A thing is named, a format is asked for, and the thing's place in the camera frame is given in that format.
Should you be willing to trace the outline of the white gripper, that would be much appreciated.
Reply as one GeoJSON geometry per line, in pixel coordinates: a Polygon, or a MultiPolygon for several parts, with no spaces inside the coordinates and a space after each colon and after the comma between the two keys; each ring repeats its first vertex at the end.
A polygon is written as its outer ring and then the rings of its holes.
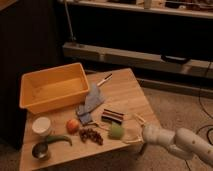
{"type": "MultiPolygon", "coordinates": [[[[144,125],[146,123],[145,119],[138,115],[134,114],[135,119],[138,121],[140,125],[144,125]]],[[[157,133],[158,133],[158,127],[152,124],[145,124],[143,127],[143,139],[147,143],[156,143],[157,142],[157,133]]],[[[142,143],[142,138],[137,138],[134,140],[123,140],[126,144],[135,144],[135,143],[142,143]]]]}

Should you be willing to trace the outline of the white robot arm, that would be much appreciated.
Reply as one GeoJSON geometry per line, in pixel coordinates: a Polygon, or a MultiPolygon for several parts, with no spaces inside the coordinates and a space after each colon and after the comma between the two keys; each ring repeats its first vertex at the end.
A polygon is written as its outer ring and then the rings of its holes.
{"type": "Polygon", "coordinates": [[[141,126],[141,133],[136,140],[128,140],[127,144],[144,142],[161,146],[168,153],[183,160],[191,160],[197,155],[201,161],[213,167],[213,145],[189,129],[179,128],[171,131],[147,122],[138,114],[133,115],[141,126]]]}

